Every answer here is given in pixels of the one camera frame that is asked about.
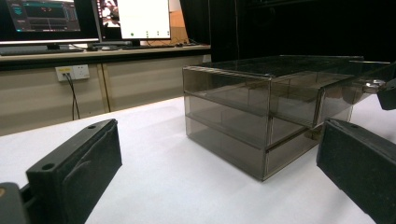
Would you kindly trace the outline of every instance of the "black backdrop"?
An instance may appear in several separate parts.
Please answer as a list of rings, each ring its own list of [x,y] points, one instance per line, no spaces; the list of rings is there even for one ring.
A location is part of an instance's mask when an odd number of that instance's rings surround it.
[[[188,35],[211,44],[213,62],[279,54],[396,61],[394,0],[180,0],[180,4]]]

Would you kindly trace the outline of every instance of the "white table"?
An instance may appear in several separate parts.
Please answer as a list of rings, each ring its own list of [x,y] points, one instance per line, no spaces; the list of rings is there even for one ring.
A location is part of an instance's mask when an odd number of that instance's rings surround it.
[[[371,96],[351,122],[396,142],[395,115]],[[87,223],[374,223],[316,166],[318,147],[260,182],[186,136],[182,98],[2,136],[0,182],[24,186],[36,161],[112,118],[123,165]]]

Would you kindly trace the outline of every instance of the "desk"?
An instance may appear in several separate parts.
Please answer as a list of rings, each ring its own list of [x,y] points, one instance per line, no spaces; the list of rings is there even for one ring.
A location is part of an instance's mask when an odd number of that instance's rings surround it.
[[[72,92],[55,66],[89,66],[90,78],[74,82],[87,118],[183,95],[182,67],[207,53],[210,46],[0,57],[0,135],[72,119]]]
[[[0,137],[0,182],[24,186],[36,161],[114,118],[123,165],[87,223],[374,223],[316,166],[318,147],[259,182],[187,138],[183,106],[175,98]],[[395,115],[370,96],[351,122],[396,142]]]
[[[42,55],[0,56],[0,71],[22,70],[70,64],[119,63],[210,54],[210,46],[188,46],[165,49],[84,51]]]

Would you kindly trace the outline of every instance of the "monitor screen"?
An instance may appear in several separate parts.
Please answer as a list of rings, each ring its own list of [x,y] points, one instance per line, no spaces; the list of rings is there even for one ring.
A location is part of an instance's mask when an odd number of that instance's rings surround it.
[[[0,0],[0,46],[98,41],[91,0]]]
[[[170,39],[168,0],[96,0],[102,41]]]

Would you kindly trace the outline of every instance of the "transparent plastic drawer unit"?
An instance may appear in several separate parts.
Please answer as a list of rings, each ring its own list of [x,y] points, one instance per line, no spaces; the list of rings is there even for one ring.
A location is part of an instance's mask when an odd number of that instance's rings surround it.
[[[264,180],[318,143],[326,118],[349,120],[362,85],[394,66],[362,57],[274,56],[183,68],[187,135]]]

